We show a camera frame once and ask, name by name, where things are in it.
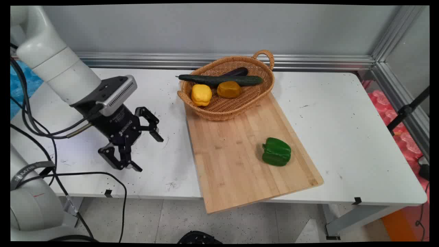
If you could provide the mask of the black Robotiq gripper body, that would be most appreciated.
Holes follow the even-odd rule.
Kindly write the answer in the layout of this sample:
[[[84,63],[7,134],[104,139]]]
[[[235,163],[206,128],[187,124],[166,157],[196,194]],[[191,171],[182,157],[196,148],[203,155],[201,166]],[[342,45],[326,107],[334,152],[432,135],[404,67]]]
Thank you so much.
[[[141,136],[138,130],[140,120],[125,104],[122,104],[108,117],[100,114],[98,111],[90,117],[89,114],[94,111],[94,107],[97,107],[96,103],[74,104],[74,108],[83,117],[87,117],[88,122],[113,144],[122,145],[122,141],[127,137],[132,145]]]

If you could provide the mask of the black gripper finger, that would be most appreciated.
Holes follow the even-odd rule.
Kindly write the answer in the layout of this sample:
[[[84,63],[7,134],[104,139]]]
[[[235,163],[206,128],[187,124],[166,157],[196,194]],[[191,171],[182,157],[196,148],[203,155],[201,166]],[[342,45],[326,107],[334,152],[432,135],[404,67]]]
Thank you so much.
[[[107,145],[98,150],[98,154],[116,170],[127,168],[142,172],[143,169],[131,157],[131,146],[137,139],[138,137],[112,137]]]
[[[135,125],[135,130],[138,132],[148,132],[157,142],[163,142],[164,139],[159,134],[158,123],[159,119],[155,117],[146,107],[136,108],[135,114],[138,118],[144,118],[147,120],[147,126],[142,126],[140,123]]]

